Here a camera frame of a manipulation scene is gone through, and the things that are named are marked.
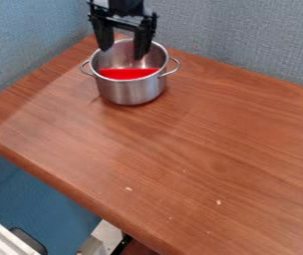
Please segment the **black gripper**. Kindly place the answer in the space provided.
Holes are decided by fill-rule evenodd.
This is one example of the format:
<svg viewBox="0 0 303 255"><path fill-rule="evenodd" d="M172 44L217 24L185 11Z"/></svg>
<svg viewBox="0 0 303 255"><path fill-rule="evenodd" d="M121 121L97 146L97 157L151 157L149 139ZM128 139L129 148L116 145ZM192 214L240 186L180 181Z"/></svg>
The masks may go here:
<svg viewBox="0 0 303 255"><path fill-rule="evenodd" d="M98 47L110 49L114 43L114 28L135 31L135 59L149 52L156 29L156 13L145 7L144 0L88 0L89 21Z"/></svg>

